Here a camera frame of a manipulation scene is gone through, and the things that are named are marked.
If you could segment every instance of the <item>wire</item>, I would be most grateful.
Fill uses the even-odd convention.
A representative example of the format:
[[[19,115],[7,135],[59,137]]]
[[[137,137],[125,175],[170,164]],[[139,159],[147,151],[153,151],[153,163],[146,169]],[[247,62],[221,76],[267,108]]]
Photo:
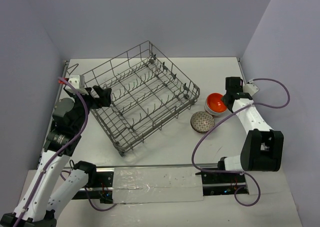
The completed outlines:
[[[253,182],[255,183],[255,185],[256,185],[256,187],[257,187],[257,189],[258,189],[257,198],[256,198],[256,200],[255,200],[253,203],[246,204],[246,203],[242,203],[242,202],[240,202],[240,201],[238,200],[237,193],[238,193],[239,190],[241,190],[242,188],[244,188],[244,186],[241,186],[241,187],[237,188],[237,189],[235,190],[235,192],[234,192],[234,198],[235,198],[235,200],[236,200],[240,205],[245,206],[245,207],[254,206],[254,205],[255,205],[256,203],[258,203],[258,201],[260,200],[260,197],[261,197],[261,189],[260,189],[260,186],[259,186],[258,182],[256,181],[256,179],[255,179],[251,174],[249,174],[248,172],[243,172],[243,171],[228,171],[228,170],[211,170],[211,169],[201,168],[201,167],[197,166],[196,163],[195,163],[195,155],[196,155],[197,149],[199,148],[200,144],[205,140],[205,138],[206,138],[208,135],[210,135],[210,133],[211,133],[212,131],[214,131],[214,130],[215,130],[216,128],[218,128],[221,124],[223,124],[224,122],[226,122],[227,120],[229,120],[232,116],[235,116],[235,115],[238,114],[239,112],[241,112],[241,111],[249,108],[251,105],[261,105],[261,106],[266,106],[266,107],[273,108],[273,109],[281,109],[281,108],[286,107],[286,106],[289,104],[289,102],[290,102],[290,93],[289,93],[287,87],[286,87],[283,83],[281,83],[281,82],[278,81],[278,80],[271,79],[271,78],[255,78],[255,79],[253,79],[253,81],[260,81],[260,80],[272,81],[272,82],[276,82],[276,83],[278,83],[279,85],[281,85],[281,86],[284,88],[284,90],[285,90],[285,92],[286,92],[286,94],[287,94],[287,101],[286,101],[286,103],[283,104],[283,105],[281,105],[281,106],[273,106],[273,105],[269,105],[269,104],[266,104],[266,103],[260,103],[260,102],[255,103],[255,102],[254,102],[253,104],[246,105],[246,106],[244,106],[244,107],[236,110],[235,112],[231,113],[230,115],[228,115],[227,117],[225,117],[224,119],[222,119],[222,120],[221,120],[219,123],[217,123],[214,127],[212,127],[212,128],[199,140],[199,142],[198,142],[198,143],[196,144],[196,146],[194,147],[194,150],[193,150],[192,156],[191,156],[192,165],[193,165],[196,169],[198,169],[198,170],[200,170],[200,171],[202,171],[202,172],[205,172],[205,173],[241,174],[241,175],[246,175],[246,176],[250,177],[250,178],[253,180]]]
[[[72,159],[70,159],[69,165],[70,165],[71,170],[73,171],[74,167],[75,167],[75,162]]]
[[[68,171],[68,170],[62,170],[61,171],[61,173],[60,173],[60,177],[64,180],[64,181],[66,181],[66,178],[62,175],[62,173],[67,173],[67,174],[71,174],[71,172],[70,171]]]
[[[260,105],[260,106],[265,106],[265,107],[269,107],[269,108],[272,108],[272,109],[282,109],[284,107],[286,107],[289,102],[290,102],[290,93],[289,93],[289,90],[287,89],[287,87],[281,83],[280,81],[276,80],[276,79],[273,79],[273,78],[254,78],[252,81],[272,81],[272,82],[276,82],[278,83],[279,85],[281,85],[285,92],[286,92],[286,95],[287,95],[287,101],[285,104],[283,105],[280,105],[280,106],[273,106],[273,105],[269,105],[269,104],[266,104],[266,103],[260,103],[260,102],[257,102],[257,103],[254,103],[254,105]]]
[[[85,190],[86,196],[87,196],[87,198],[88,198],[88,201],[89,201],[91,207],[94,208],[96,211],[99,211],[99,212],[109,211],[109,210],[113,209],[114,207],[116,207],[116,205],[117,205],[117,204],[115,203],[115,204],[112,205],[111,207],[105,208],[105,209],[95,207],[94,204],[93,204],[92,201],[91,201],[91,198],[90,198],[90,196],[89,196],[89,192],[88,192],[87,188],[84,187],[84,190]]]
[[[35,196],[41,180],[44,176],[44,174],[47,172],[48,167],[51,165],[52,161],[61,153],[63,152],[69,145],[71,145],[75,140],[77,140],[79,138],[79,136],[82,134],[82,132],[85,130],[87,123],[88,123],[88,116],[89,116],[89,111],[86,105],[86,102],[84,100],[84,98],[81,96],[81,94],[70,84],[68,83],[68,81],[66,81],[64,78],[58,77],[59,81],[63,82],[65,85],[69,86],[73,92],[78,96],[78,98],[80,99],[82,105],[83,105],[83,109],[84,109],[84,115],[85,115],[85,119],[83,122],[83,125],[79,131],[79,133],[77,133],[68,143],[66,143],[64,146],[62,146],[49,160],[48,162],[44,165],[43,167],[43,171],[40,172],[38,179],[36,180],[29,197],[27,198],[25,205],[23,207],[24,210],[27,210],[31,200],[33,199],[33,197]],[[21,212],[21,214],[19,215],[19,217],[17,218],[16,222],[14,223],[13,227],[17,227],[19,225],[19,222],[21,221],[21,219],[23,218],[23,216],[25,215],[25,212]]]

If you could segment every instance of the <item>red bowl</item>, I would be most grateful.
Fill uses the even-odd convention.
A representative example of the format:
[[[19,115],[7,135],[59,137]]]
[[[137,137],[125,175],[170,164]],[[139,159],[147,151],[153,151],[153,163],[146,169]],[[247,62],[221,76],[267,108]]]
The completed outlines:
[[[225,112],[227,110],[227,107],[221,100],[222,97],[223,95],[220,93],[211,93],[206,98],[206,104],[214,112],[217,112],[217,113]]]

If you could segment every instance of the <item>gray wall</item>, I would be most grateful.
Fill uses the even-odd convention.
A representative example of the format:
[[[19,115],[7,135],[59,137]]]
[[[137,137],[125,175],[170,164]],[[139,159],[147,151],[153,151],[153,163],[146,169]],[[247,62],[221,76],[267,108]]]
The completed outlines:
[[[241,57],[270,0],[29,0],[64,58],[150,40],[171,57]]]
[[[0,0],[0,216],[37,165],[62,60],[27,0]]]
[[[259,109],[274,129],[284,133],[283,167],[305,227],[320,225],[319,56],[320,1],[271,0],[242,60],[248,79],[275,78],[291,92],[287,108]],[[285,102],[280,87],[267,83],[262,87],[255,99]]]

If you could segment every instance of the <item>white table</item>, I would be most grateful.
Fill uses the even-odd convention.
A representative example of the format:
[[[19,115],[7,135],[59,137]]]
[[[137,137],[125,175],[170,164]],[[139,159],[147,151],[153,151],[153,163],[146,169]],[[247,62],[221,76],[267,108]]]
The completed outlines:
[[[242,77],[235,57],[171,58],[200,87],[198,102],[151,135],[144,144],[121,157],[96,119],[90,114],[72,159],[97,166],[134,166],[190,164],[191,154],[201,135],[190,126],[193,113],[204,110],[208,94],[225,93],[225,78]],[[69,66],[79,64],[78,73],[90,70],[105,59],[72,59]],[[245,130],[234,117],[222,124],[202,143],[196,163],[217,163],[221,157],[239,155],[246,139]],[[33,174],[29,173],[26,184]],[[91,209],[87,200],[72,200],[58,220],[58,226],[244,226],[301,227],[295,203],[282,169],[278,172],[253,172],[262,196],[254,207],[240,206],[232,195],[205,196],[203,201],[118,205],[108,212]],[[250,195],[239,198],[253,201],[257,189],[247,179]]]

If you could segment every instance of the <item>gray wire basket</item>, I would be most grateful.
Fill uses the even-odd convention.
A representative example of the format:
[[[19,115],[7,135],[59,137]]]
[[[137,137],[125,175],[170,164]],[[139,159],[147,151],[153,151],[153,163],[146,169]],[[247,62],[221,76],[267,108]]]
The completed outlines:
[[[83,75],[87,87],[112,88],[111,106],[91,112],[121,156],[190,109],[200,96],[199,87],[150,41]]]

